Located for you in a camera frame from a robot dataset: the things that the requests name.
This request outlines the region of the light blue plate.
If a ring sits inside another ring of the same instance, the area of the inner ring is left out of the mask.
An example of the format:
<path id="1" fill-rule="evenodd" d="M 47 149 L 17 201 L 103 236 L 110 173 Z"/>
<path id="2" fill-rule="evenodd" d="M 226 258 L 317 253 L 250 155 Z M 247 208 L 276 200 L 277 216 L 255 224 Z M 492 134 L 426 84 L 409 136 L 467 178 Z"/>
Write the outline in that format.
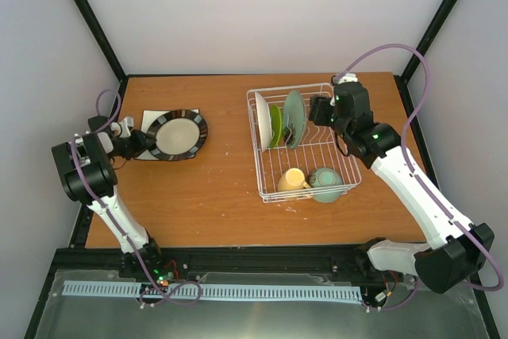
<path id="1" fill-rule="evenodd" d="M 298 91 L 291 91 L 283 105 L 283 139 L 288 148 L 297 148 L 306 131 L 306 108 Z"/>

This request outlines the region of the lime green small plate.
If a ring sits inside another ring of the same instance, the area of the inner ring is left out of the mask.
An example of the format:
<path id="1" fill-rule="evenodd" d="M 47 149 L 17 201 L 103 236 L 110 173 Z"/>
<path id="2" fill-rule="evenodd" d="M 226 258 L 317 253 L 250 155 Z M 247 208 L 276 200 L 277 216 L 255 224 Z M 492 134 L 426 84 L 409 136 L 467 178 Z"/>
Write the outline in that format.
<path id="1" fill-rule="evenodd" d="M 275 104 L 270 105 L 269 111 L 272 131 L 272 138 L 269 144 L 269 148 L 275 148 L 279 144 L 283 134 L 283 114 L 280 108 Z"/>

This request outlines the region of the white wire dish rack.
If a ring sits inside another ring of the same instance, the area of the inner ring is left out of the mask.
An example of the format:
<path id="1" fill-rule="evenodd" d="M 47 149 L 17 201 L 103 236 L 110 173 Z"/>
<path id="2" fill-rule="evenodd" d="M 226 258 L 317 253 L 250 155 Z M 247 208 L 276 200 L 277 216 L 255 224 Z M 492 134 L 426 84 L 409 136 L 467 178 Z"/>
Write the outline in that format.
<path id="1" fill-rule="evenodd" d="M 291 91 L 298 91 L 306 108 L 306 131 L 297 148 L 288 148 L 283 135 L 275 148 L 264 152 L 260 149 L 260 135 L 256 116 L 255 92 L 270 105 L 277 105 L 283 113 L 283 105 Z M 331 168 L 343 179 L 344 185 L 335 187 L 342 189 L 344 194 L 361 183 L 360 169 L 353 156 L 344 156 L 337 147 L 334 132 L 326 126 L 316 126 L 308 120 L 310 98 L 313 95 L 333 97 L 333 87 L 328 83 L 315 83 L 292 87 L 273 87 L 247 91 L 248 114 L 252 132 L 252 147 L 256 162 L 256 177 L 259 195 L 263 202 L 285 202 L 297 199 L 313 199 L 317 188 L 300 191 L 278 192 L 277 185 L 282 174 L 290 168 L 299 168 L 305 173 L 306 181 L 309 174 L 317 168 Z"/>

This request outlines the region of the floral patterned plate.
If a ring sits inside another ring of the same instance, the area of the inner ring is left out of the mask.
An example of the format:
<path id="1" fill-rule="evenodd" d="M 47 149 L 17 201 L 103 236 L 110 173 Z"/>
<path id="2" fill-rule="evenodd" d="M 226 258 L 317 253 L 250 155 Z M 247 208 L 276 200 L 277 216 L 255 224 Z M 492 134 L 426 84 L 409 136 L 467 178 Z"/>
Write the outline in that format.
<path id="1" fill-rule="evenodd" d="M 260 93 L 255 92 L 256 116 L 262 152 L 269 148 L 272 139 L 270 106 Z"/>

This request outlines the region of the yellow ceramic mug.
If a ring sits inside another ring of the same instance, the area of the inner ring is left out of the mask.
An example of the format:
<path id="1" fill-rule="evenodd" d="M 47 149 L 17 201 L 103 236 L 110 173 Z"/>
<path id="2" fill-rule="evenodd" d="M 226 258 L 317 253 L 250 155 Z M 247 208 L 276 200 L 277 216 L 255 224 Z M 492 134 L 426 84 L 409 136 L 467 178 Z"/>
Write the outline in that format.
<path id="1" fill-rule="evenodd" d="M 290 168 L 285 171 L 277 185 L 278 192 L 300 191 L 310 189 L 305 173 L 299 168 Z"/>

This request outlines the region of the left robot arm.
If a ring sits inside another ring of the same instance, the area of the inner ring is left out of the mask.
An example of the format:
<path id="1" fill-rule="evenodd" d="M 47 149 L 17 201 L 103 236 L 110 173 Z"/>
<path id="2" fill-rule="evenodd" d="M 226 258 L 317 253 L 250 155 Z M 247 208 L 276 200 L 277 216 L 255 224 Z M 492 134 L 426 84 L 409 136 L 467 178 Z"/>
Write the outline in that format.
<path id="1" fill-rule="evenodd" d="M 80 202 L 105 222 L 120 243 L 125 268 L 157 277 L 164 271 L 165 258 L 121 200 L 111 164 L 118 157 L 131 160 L 139 156 L 154 140 L 133 128 L 132 117 L 114 122 L 97 116 L 88 124 L 90 132 L 51 148 L 63 190 L 70 200 Z"/>

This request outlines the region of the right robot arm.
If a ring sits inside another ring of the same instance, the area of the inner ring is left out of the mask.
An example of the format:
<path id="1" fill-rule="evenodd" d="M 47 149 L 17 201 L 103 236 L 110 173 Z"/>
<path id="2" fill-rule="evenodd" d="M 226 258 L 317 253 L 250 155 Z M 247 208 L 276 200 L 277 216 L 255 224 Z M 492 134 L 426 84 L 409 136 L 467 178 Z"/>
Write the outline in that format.
<path id="1" fill-rule="evenodd" d="M 431 291 L 442 294 L 483 267 L 493 231 L 459 212 L 402 146 L 395 129 L 374 120 L 368 90 L 361 83 L 336 84 L 331 97 L 312 96 L 309 119 L 331 128 L 346 153 L 395 193 L 424 234 L 423 244 L 369 241 L 366 256 L 372 268 L 417 276 Z"/>

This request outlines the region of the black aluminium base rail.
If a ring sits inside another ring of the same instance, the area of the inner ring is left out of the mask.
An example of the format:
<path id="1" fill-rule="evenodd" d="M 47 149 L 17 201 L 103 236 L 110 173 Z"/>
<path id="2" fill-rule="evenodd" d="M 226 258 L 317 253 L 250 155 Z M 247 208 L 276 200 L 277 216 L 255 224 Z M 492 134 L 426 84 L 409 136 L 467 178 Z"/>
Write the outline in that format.
<path id="1" fill-rule="evenodd" d="M 63 248 L 52 268 L 59 270 L 114 270 L 122 278 L 145 281 L 173 274 L 195 280 L 208 273 L 322 275 L 336 283 L 380 287 L 385 279 L 402 280 L 405 271 L 389 264 L 377 270 L 365 250 L 354 245 L 266 248 L 165 248 L 140 259 L 118 249 Z"/>

